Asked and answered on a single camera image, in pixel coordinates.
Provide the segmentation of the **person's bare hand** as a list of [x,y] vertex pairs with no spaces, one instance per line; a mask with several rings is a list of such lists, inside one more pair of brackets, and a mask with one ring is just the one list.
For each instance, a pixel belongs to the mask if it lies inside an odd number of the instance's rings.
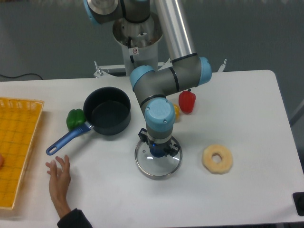
[[62,159],[56,156],[55,160],[46,162],[50,175],[49,193],[55,209],[59,213],[68,213],[70,208],[67,203],[67,191],[71,181],[70,161],[67,155]]

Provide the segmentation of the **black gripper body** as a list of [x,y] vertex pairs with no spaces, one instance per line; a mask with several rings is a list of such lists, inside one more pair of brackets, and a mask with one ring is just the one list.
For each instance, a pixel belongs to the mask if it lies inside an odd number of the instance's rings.
[[171,150],[171,138],[147,139],[150,152],[169,152]]

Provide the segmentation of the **dark sleeved forearm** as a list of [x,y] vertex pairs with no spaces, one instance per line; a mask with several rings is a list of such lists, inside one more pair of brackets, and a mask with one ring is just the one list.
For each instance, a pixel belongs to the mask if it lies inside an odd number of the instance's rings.
[[55,204],[55,209],[60,217],[57,226],[59,228],[92,228],[82,210],[71,210],[66,203]]

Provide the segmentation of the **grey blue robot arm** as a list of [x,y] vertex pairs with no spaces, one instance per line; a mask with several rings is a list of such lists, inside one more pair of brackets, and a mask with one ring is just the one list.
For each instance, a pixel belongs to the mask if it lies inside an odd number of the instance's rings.
[[121,45],[126,74],[146,121],[139,133],[154,157],[175,156],[175,111],[168,95],[207,83],[212,70],[193,45],[179,0],[157,0],[156,13],[148,0],[86,0],[91,21],[113,22]]

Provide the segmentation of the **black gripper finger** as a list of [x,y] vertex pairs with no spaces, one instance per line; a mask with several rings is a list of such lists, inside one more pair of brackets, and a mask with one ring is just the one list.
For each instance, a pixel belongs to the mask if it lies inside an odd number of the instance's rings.
[[180,151],[180,145],[176,143],[166,144],[163,151],[165,156],[175,157]]
[[147,135],[147,130],[142,128],[139,133],[138,133],[138,136],[140,138],[140,141],[142,143],[145,143],[146,145],[149,145],[148,144],[148,135]]

